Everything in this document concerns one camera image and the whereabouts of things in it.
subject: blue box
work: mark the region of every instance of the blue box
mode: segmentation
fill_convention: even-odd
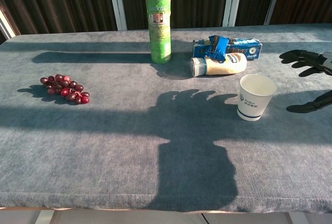
[[[194,41],[192,57],[203,58],[206,51],[211,46],[209,40]],[[243,53],[247,60],[256,60],[259,58],[262,44],[258,39],[240,39],[231,38],[226,46],[226,53]]]

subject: bottle cap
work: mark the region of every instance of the bottle cap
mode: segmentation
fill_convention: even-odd
[[[193,77],[205,75],[206,73],[206,61],[204,58],[191,58],[190,69]]]

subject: paper cup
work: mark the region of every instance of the paper cup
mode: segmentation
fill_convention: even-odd
[[[259,120],[276,92],[276,84],[264,75],[245,75],[240,80],[238,115],[247,121]]]

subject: mayonnaise bottle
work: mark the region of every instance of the mayonnaise bottle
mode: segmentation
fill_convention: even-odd
[[[242,72],[247,67],[247,59],[242,53],[226,54],[225,59],[223,63],[219,63],[210,57],[191,58],[190,69],[192,76],[231,75]]]

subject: red grape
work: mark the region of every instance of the red grape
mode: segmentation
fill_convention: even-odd
[[[74,88],[74,87],[76,87],[76,85],[77,85],[77,82],[74,80],[71,83],[69,83],[70,88]]]
[[[86,96],[86,97],[89,97],[89,96],[90,96],[90,94],[89,94],[88,92],[83,92],[83,93],[81,93],[81,95],[82,95],[82,96]]]
[[[59,75],[59,74],[57,74],[57,75],[56,75],[56,81],[58,81],[58,82],[61,82],[61,81],[63,81],[63,76],[62,76],[62,75]]]
[[[40,79],[41,83],[45,84],[45,83],[48,83],[48,79],[46,77],[42,77]]]
[[[74,101],[75,98],[76,98],[76,93],[71,93],[71,94],[67,95],[66,100]]]
[[[56,89],[56,87],[54,85],[47,85],[46,88],[47,89],[49,89],[49,88]]]
[[[68,81],[68,82],[71,82],[71,78],[70,78],[68,75],[66,75],[65,77],[63,77],[63,80],[66,80],[66,81]]]
[[[90,102],[89,97],[86,97],[86,96],[81,97],[81,103],[82,104],[87,104],[89,102]]]
[[[69,94],[69,89],[68,88],[64,88],[61,90],[60,93],[63,97],[66,97]]]
[[[76,104],[81,104],[81,96],[76,96],[76,98],[75,98],[75,102],[76,102]]]
[[[67,87],[69,86],[69,82],[66,81],[66,80],[63,80],[63,81],[60,83],[60,85],[61,85],[62,87],[64,87],[64,88],[67,88]]]
[[[81,92],[83,90],[83,86],[82,85],[76,85],[76,87],[74,89],[78,92]]]
[[[47,93],[48,94],[55,94],[55,89],[53,89],[53,88],[49,88],[49,89],[47,89]]]

